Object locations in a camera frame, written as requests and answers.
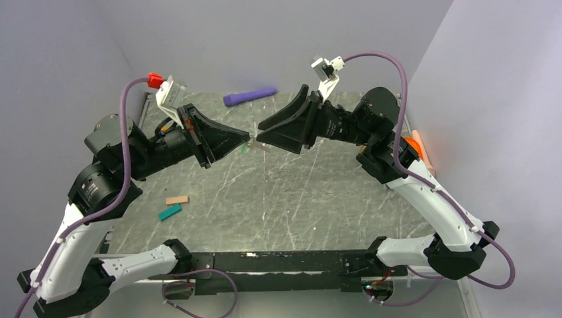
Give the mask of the green key tag keyring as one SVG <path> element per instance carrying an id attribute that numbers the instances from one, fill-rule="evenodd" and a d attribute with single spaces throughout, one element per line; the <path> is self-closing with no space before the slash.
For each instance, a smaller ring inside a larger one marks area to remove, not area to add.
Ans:
<path id="1" fill-rule="evenodd" d="M 249 150 L 262 150 L 263 152 L 267 153 L 270 152 L 271 149 L 267 147 L 265 144 L 260 143 L 254 139 L 244 143 L 241 148 L 241 154 L 248 152 Z"/>

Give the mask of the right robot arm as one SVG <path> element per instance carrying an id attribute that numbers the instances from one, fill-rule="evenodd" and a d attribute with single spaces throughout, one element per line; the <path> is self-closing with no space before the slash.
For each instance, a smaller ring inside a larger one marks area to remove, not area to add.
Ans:
<path id="1" fill-rule="evenodd" d="M 287 106 L 258 124 L 257 139 L 295 154 L 319 137 L 363 146 L 356 157 L 362 169 L 401 195 L 434 229 L 413 239 L 378 237 L 365 258 L 367 270 L 379 276 L 395 266 L 428 266 L 446 278 L 464 278 L 482 266 L 498 225 L 458 212 L 442 196 L 418 152 L 396 136 L 398 113 L 397 99 L 384 87 L 369 90 L 347 111 L 303 85 Z"/>

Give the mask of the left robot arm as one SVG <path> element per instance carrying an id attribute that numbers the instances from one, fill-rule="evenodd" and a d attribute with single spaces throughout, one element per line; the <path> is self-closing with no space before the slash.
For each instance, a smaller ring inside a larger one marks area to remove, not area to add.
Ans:
<path id="1" fill-rule="evenodd" d="M 77 176 L 68 193 L 60 228 L 41 263 L 17 280 L 37 297 L 37 317 L 73 317 L 89 313 L 108 296 L 152 276 L 184 277 L 192 254 L 178 240 L 113 260 L 95 256 L 99 244 L 141 196 L 137 182 L 182 160 L 195 158 L 203 168 L 224 158 L 251 136 L 208 119 L 192 104 L 165 118 L 146 136 L 129 117 L 102 118 L 85 138 L 93 161 Z"/>

